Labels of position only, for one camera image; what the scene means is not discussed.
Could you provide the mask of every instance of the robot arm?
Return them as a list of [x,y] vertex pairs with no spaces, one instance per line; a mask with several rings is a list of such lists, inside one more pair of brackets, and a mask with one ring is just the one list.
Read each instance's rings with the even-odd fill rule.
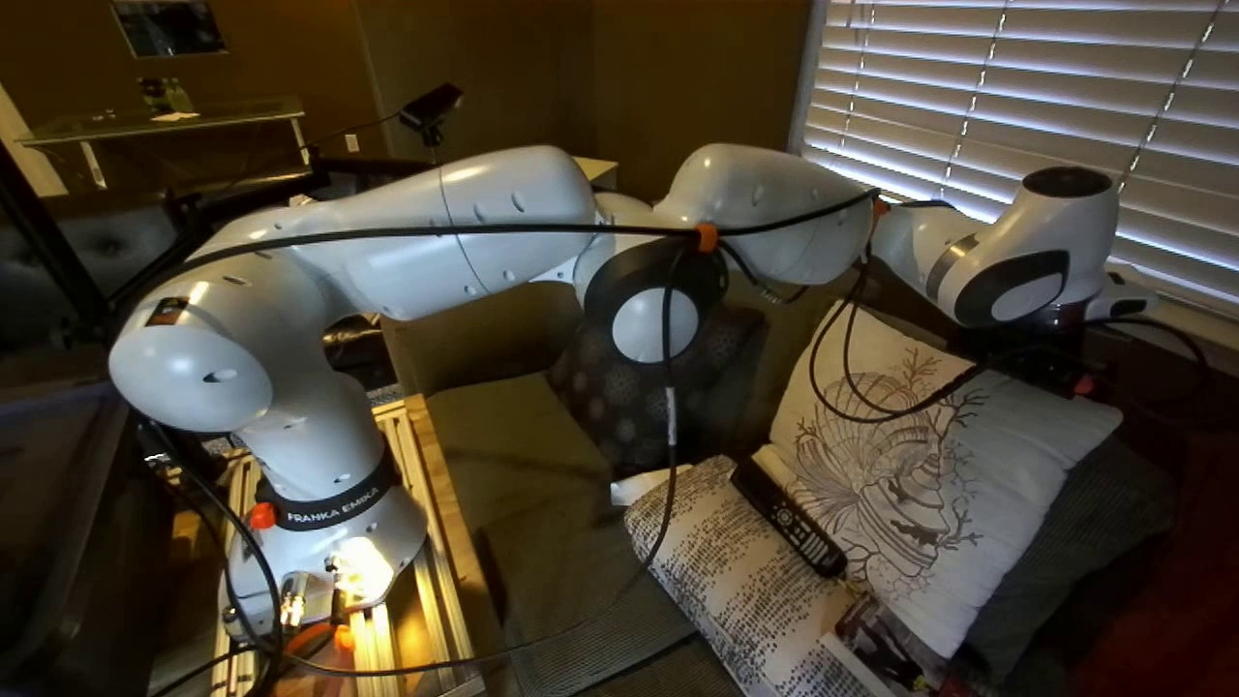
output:
[[[666,276],[632,276],[623,258],[658,256],[666,235],[708,249],[721,223],[732,231],[726,249],[757,276],[827,284],[862,256],[872,214],[874,195],[862,186],[757,147],[694,150],[658,205],[597,198],[553,147],[494,150],[355,198],[295,203],[232,222],[184,276],[133,309],[108,373],[147,420],[190,432],[232,432],[250,448],[276,507],[276,525],[255,540],[277,585],[295,572],[342,582],[360,569],[353,555],[365,545],[382,572],[366,567],[366,585],[350,599],[379,605],[422,545],[422,515],[399,487],[365,390],[322,355],[322,330],[353,314],[424,319],[559,280],[578,288],[587,319],[612,320],[618,351],[661,360],[694,342],[708,298],[690,288],[666,289]],[[908,288],[945,289],[939,305],[954,319],[964,309],[972,319],[976,303],[964,309],[954,303],[964,298],[960,288],[1021,258],[1034,231],[1036,223],[1006,223],[995,235],[1004,249],[955,214],[945,222],[898,214],[881,222],[874,252]],[[955,249],[955,265],[935,271],[934,249]],[[995,284],[982,288],[986,303],[1006,298]],[[990,319],[1043,303],[1036,288],[999,303],[1004,314]],[[250,627],[272,630],[276,608],[255,555],[232,550],[232,585]]]

